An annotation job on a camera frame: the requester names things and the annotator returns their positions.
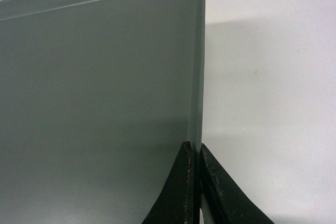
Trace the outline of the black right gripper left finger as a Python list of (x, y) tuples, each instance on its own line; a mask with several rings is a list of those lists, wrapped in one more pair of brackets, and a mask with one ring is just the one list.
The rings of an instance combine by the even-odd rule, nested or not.
[(183, 142), (166, 182), (143, 223), (193, 223), (194, 155)]

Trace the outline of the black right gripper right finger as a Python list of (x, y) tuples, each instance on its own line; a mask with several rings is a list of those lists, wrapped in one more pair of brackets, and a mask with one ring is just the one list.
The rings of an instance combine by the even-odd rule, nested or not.
[(200, 177), (204, 223), (273, 223), (245, 195), (205, 144), (201, 149)]

